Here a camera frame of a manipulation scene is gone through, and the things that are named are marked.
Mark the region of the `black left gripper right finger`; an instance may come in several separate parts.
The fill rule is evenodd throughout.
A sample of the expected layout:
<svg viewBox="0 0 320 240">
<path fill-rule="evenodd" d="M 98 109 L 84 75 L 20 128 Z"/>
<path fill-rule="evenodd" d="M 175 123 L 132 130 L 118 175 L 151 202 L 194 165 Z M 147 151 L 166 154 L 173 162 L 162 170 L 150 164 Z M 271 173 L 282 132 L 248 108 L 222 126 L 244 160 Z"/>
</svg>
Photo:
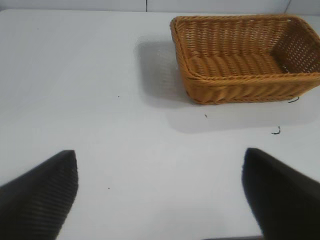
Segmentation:
<svg viewBox="0 0 320 240">
<path fill-rule="evenodd" d="M 242 186 L 265 240 L 320 238 L 320 184 L 270 154 L 248 148 Z"/>
</svg>

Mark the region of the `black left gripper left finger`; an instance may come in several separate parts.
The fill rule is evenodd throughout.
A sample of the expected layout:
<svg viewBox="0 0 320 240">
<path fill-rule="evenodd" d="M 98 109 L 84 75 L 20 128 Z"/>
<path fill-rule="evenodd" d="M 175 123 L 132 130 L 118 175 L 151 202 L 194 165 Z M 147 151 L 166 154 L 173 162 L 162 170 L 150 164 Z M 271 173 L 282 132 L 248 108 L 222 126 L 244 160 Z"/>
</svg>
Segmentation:
<svg viewBox="0 0 320 240">
<path fill-rule="evenodd" d="M 74 150 L 63 150 L 0 187 L 2 240 L 55 240 L 79 188 Z"/>
</svg>

